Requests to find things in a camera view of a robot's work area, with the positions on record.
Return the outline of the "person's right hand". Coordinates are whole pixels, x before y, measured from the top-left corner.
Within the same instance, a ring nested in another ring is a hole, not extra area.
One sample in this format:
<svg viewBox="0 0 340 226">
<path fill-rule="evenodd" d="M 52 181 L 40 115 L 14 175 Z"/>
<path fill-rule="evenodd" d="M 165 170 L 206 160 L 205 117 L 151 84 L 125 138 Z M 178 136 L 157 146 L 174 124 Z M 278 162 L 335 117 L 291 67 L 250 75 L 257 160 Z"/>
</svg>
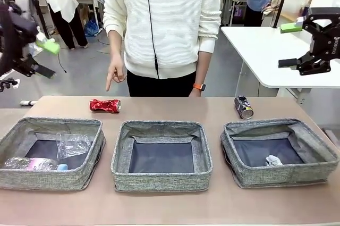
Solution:
<svg viewBox="0 0 340 226">
<path fill-rule="evenodd" d="M 113 53 L 111 55 L 110 64 L 107 72 L 106 79 L 106 91 L 110 90 L 111 83 L 121 83 L 125 80 L 126 74 L 124 73 L 124 64 L 122 57 L 119 53 Z"/>
</svg>

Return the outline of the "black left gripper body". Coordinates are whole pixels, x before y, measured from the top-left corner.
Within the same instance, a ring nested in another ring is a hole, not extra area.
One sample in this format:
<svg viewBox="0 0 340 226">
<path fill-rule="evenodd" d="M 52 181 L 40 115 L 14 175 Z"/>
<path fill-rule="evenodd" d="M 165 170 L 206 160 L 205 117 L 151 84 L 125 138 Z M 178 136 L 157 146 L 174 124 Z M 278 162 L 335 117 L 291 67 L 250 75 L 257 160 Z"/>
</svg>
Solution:
<svg viewBox="0 0 340 226">
<path fill-rule="evenodd" d="M 1 5 L 1 75 L 10 70 L 24 76 L 35 74 L 32 57 L 25 58 L 23 48 L 35 42 L 37 34 L 35 21 L 10 11 L 8 5 Z"/>
</svg>

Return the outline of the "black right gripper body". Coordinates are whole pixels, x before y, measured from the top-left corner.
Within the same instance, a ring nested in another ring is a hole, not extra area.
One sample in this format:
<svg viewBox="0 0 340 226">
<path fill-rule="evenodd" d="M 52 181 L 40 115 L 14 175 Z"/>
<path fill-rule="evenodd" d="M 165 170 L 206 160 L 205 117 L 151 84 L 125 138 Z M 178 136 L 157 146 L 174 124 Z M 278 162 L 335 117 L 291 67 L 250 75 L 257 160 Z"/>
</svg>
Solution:
<svg viewBox="0 0 340 226">
<path fill-rule="evenodd" d="M 323 60 L 339 59 L 339 30 L 313 34 L 310 53 Z"/>
</svg>

